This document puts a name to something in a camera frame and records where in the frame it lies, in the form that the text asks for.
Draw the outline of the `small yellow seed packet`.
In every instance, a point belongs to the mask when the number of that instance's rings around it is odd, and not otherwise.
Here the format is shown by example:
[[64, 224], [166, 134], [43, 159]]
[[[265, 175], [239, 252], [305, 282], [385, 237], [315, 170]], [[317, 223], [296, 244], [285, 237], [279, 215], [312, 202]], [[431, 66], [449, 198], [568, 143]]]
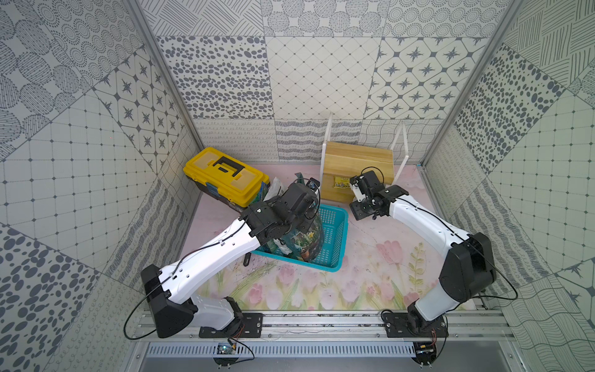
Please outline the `small yellow seed packet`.
[[350, 188], [350, 178], [335, 176], [333, 178], [333, 187], [338, 189]]

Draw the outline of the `dark green fertilizer bag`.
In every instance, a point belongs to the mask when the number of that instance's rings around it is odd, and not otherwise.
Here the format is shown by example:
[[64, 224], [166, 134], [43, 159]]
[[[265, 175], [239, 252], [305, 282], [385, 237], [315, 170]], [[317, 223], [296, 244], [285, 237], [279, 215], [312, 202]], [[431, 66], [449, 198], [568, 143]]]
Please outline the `dark green fertilizer bag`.
[[321, 218], [316, 216], [308, 227], [307, 232], [294, 229], [280, 240], [274, 240], [271, 251], [291, 260], [313, 261], [320, 254], [325, 239]]

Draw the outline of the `teal plastic basket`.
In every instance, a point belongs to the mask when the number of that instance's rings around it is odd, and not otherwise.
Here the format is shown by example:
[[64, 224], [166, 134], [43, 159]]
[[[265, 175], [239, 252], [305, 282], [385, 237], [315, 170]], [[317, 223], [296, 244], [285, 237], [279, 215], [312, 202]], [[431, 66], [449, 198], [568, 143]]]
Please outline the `teal plastic basket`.
[[338, 271], [342, 266], [346, 251], [349, 214], [345, 209], [336, 206], [321, 205], [319, 217], [322, 220], [324, 240], [321, 244], [321, 250], [314, 260], [304, 262], [261, 250], [255, 250], [253, 254], [320, 271]]

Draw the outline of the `white fertilizer bag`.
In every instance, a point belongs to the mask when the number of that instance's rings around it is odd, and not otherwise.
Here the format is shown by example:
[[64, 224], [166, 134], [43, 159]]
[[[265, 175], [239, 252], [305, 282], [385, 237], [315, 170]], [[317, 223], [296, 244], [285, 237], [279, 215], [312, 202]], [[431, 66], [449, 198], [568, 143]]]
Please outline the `white fertilizer bag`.
[[271, 182], [270, 187], [267, 189], [266, 195], [263, 197], [263, 201], [271, 200], [271, 198], [282, 195], [284, 193], [284, 186], [279, 178], [274, 178]]

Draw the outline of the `colourful green fertilizer bag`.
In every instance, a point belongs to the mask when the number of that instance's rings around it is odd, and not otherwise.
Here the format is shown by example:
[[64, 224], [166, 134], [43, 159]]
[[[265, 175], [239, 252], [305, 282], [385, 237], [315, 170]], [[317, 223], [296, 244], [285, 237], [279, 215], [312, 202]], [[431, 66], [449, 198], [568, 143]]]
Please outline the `colourful green fertilizer bag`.
[[310, 184], [310, 179], [306, 178], [301, 172], [298, 172], [295, 174], [294, 183], [308, 186]]

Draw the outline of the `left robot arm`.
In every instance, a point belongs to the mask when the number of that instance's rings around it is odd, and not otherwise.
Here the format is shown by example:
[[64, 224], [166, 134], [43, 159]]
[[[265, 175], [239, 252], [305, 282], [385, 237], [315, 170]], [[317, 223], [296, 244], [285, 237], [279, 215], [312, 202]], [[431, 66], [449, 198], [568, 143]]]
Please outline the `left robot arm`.
[[240, 217], [206, 245], [163, 268], [151, 264], [141, 272], [154, 334], [165, 339], [187, 326], [208, 327], [238, 336], [244, 315], [231, 297], [203, 298], [196, 291], [234, 260], [297, 229], [308, 231], [320, 206], [320, 183], [295, 181], [282, 194], [248, 206]]

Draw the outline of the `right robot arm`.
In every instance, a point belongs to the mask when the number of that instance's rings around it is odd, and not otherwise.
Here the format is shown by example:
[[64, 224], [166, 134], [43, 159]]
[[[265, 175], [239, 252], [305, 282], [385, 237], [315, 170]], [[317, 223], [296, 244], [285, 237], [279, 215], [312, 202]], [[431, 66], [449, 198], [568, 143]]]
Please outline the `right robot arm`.
[[413, 336], [439, 336], [446, 331], [445, 314], [480, 294], [505, 275], [497, 268], [490, 239], [472, 234], [437, 216], [402, 187], [386, 186], [372, 170], [350, 178], [356, 220], [390, 217], [418, 234], [443, 259], [438, 284], [407, 308], [405, 326]]

